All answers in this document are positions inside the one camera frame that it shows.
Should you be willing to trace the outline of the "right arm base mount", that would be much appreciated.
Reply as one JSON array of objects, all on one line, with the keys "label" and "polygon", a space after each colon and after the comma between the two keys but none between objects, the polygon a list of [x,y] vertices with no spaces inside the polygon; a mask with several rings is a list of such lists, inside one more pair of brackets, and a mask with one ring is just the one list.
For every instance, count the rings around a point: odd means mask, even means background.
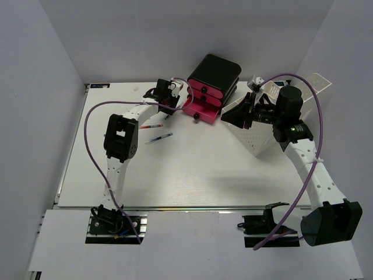
[{"label": "right arm base mount", "polygon": [[[243,222],[239,223],[237,228],[244,232],[245,248],[253,248],[275,228],[276,223],[273,219],[272,210],[282,206],[289,206],[289,204],[283,202],[269,204],[265,206],[263,214],[242,217]],[[300,241],[297,232],[290,232],[291,229],[281,226],[272,239],[264,245],[264,248],[299,247]]]}]

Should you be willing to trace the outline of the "black pink drawer organizer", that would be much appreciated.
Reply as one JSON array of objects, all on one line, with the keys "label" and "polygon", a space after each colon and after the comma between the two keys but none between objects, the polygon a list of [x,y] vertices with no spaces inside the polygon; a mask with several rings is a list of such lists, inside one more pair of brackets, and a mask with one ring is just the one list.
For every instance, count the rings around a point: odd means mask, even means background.
[{"label": "black pink drawer organizer", "polygon": [[183,112],[196,121],[214,124],[222,108],[237,89],[241,67],[208,54],[190,74]]}]

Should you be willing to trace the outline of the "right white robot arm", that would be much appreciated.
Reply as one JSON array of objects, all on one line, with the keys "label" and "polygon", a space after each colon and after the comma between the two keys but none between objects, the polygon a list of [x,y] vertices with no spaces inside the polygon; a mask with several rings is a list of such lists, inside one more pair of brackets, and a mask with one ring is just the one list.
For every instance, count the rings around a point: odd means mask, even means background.
[{"label": "right white robot arm", "polygon": [[257,223],[243,223],[248,234],[265,228],[269,234],[254,245],[258,250],[280,238],[278,231],[298,232],[310,246],[349,241],[353,238],[363,210],[358,202],[350,202],[338,189],[319,157],[321,143],[316,143],[301,119],[301,91],[282,87],[275,103],[267,96],[260,99],[249,92],[238,102],[223,109],[221,120],[241,129],[252,123],[270,124],[282,151],[291,160],[303,186],[292,204],[277,202],[265,207]]}]

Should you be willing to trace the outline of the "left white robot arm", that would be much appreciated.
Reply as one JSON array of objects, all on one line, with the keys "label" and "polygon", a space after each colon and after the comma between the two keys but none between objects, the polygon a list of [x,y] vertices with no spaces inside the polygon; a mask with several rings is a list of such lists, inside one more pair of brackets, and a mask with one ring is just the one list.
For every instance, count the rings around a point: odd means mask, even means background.
[{"label": "left white robot arm", "polygon": [[133,105],[128,112],[109,117],[103,144],[107,158],[106,171],[102,171],[92,153],[88,152],[105,182],[102,202],[92,210],[92,214],[96,217],[107,214],[103,219],[103,226],[111,233],[120,231],[123,226],[121,215],[124,180],[129,162],[138,149],[139,128],[161,111],[172,115],[177,110],[183,86],[179,80],[159,79],[156,87],[148,90],[141,101],[125,102]]}]

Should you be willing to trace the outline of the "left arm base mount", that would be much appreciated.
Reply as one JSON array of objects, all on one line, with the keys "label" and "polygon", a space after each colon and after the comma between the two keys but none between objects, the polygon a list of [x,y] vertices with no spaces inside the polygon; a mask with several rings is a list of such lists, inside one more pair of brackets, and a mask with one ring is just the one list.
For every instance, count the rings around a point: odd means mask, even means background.
[{"label": "left arm base mount", "polygon": [[108,210],[102,205],[90,209],[86,244],[140,245],[136,235],[142,241],[147,226],[146,216],[130,216],[127,219],[117,209]]}]

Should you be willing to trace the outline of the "blue clear pen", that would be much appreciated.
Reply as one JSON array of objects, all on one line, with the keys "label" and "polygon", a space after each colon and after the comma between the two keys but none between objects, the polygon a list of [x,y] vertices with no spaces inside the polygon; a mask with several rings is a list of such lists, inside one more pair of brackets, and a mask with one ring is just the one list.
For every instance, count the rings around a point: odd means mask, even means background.
[{"label": "blue clear pen", "polygon": [[153,139],[151,139],[151,140],[149,140],[149,141],[146,141],[146,142],[145,142],[145,145],[152,144],[152,143],[154,143],[154,142],[157,142],[157,141],[159,141],[159,140],[162,140],[162,139],[164,139],[164,138],[168,138],[168,137],[171,137],[171,136],[173,136],[173,133],[172,133],[172,132],[171,132],[171,133],[164,134],[164,135],[161,135],[161,136],[158,136],[158,137],[155,137],[155,138],[153,138]]}]

